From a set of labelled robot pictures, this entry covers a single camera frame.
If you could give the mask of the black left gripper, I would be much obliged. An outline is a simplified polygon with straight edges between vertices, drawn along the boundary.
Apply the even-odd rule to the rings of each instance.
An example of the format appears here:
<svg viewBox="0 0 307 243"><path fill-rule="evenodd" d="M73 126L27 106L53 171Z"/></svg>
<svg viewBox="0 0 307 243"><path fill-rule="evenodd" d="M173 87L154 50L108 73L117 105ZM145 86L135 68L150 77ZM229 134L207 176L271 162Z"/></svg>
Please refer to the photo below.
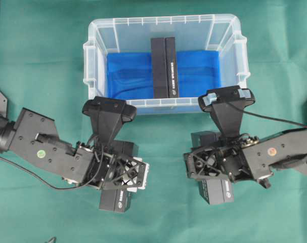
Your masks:
<svg viewBox="0 0 307 243"><path fill-rule="evenodd" d="M114 140L110 146L103 146L96 141L91 149L94 162L84 184L97 190L146 188L149 164L138 157L138 145Z"/></svg>

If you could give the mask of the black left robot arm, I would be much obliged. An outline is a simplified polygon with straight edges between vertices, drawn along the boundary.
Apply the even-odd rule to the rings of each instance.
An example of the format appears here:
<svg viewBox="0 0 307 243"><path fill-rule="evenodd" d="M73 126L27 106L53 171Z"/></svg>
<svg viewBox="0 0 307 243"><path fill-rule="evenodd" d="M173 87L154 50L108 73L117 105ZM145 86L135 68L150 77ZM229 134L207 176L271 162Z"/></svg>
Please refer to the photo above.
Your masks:
<svg viewBox="0 0 307 243"><path fill-rule="evenodd" d="M0 115L0 153L11 151L77 189L145 189L149 165L105 146L98 138L76 146L61 140L53 119L22 109L16 121Z"/></svg>

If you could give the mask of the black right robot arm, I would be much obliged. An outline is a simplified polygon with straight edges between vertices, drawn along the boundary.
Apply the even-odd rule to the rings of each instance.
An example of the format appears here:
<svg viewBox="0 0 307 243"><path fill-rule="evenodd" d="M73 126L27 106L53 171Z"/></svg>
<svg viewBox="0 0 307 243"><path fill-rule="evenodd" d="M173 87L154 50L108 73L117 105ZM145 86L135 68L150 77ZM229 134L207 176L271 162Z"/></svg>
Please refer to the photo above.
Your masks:
<svg viewBox="0 0 307 243"><path fill-rule="evenodd" d="M205 145L184 154L187 177L197 181L255 181L270 187L274 171L294 169L307 176L307 129L285 130L266 138L241 134L226 138L208 132Z"/></svg>

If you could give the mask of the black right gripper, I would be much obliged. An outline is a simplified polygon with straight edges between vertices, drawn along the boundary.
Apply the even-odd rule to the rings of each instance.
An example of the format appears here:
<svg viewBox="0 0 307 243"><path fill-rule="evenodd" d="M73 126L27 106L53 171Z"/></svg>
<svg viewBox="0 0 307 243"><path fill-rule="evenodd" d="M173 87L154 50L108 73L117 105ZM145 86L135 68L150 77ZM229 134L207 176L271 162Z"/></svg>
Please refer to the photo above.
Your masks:
<svg viewBox="0 0 307 243"><path fill-rule="evenodd" d="M247 160L243 148L246 136L192 136L193 147L184 153L186 174L196 181L247 180Z"/></svg>

